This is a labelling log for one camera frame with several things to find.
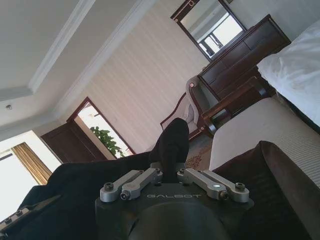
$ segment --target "door frame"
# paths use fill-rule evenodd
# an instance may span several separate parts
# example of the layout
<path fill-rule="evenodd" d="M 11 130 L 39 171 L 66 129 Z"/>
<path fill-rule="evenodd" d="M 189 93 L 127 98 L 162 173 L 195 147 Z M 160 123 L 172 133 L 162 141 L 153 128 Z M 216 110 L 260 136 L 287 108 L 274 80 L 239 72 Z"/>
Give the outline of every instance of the door frame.
<path fill-rule="evenodd" d="M 69 123 L 70 121 L 73 121 L 78 116 L 78 113 L 80 113 L 80 111 L 84 109 L 87 103 L 90 103 L 96 109 L 99 115 L 101 115 L 101 117 L 110 125 L 112 130 L 119 136 L 119 138 L 128 146 L 130 151 L 135 155 L 136 152 L 127 143 L 127 141 L 124 140 L 124 138 L 119 134 L 119 132 L 114 128 L 114 126 L 112 126 L 112 124 L 108 121 L 108 119 L 103 115 L 103 113 L 99 110 L 99 108 L 97 108 L 97 106 L 91 101 L 91 99 L 88 96 L 81 102 L 81 104 L 76 108 L 76 110 L 71 114 L 71 116 L 66 120 L 66 122 Z"/>

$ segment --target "striped wallpaper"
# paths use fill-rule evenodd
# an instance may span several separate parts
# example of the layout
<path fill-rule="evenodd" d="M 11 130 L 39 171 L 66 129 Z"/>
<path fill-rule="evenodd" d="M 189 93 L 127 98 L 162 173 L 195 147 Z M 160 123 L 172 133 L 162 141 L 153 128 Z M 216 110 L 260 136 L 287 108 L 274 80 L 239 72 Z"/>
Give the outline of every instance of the striped wallpaper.
<path fill-rule="evenodd" d="M 182 2 L 158 0 L 60 121 L 88 96 L 137 153 L 153 145 L 188 79 L 208 64 L 170 19 Z"/>

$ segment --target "ceiling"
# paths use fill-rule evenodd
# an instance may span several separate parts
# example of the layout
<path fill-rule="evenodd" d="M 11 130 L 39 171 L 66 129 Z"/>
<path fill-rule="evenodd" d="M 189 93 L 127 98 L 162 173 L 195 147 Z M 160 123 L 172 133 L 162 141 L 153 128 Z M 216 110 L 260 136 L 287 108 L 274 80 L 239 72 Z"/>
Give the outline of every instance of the ceiling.
<path fill-rule="evenodd" d="M 0 89 L 29 84 L 77 3 L 0 1 Z"/>
<path fill-rule="evenodd" d="M 0 132 L 36 116 L 56 116 L 61 99 L 107 59 L 151 2 L 0 1 Z"/>

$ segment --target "doorway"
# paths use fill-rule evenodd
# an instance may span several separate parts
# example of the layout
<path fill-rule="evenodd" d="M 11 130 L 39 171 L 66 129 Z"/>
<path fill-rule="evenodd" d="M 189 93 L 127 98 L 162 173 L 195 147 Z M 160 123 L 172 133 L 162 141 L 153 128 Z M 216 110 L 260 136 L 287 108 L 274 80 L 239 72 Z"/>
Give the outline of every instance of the doorway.
<path fill-rule="evenodd" d="M 135 154 L 129 144 L 110 124 L 89 97 L 84 99 L 67 122 L 74 120 L 78 125 L 84 123 L 84 125 L 94 133 L 104 147 L 107 148 L 116 159 Z"/>

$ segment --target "window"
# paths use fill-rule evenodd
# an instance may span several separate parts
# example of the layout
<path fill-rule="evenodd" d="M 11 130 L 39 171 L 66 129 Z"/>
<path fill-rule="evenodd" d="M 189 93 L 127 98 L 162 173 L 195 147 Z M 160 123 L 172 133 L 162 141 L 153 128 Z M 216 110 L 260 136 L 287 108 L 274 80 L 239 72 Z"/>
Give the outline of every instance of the window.
<path fill-rule="evenodd" d="M 199 41 L 199 45 L 212 58 L 214 54 L 219 52 L 223 46 L 241 33 L 243 29 L 229 13 L 226 13 L 210 31 L 208 35 Z"/>
<path fill-rule="evenodd" d="M 13 214 L 33 186 L 38 185 L 11 150 L 0 153 L 0 221 Z"/>

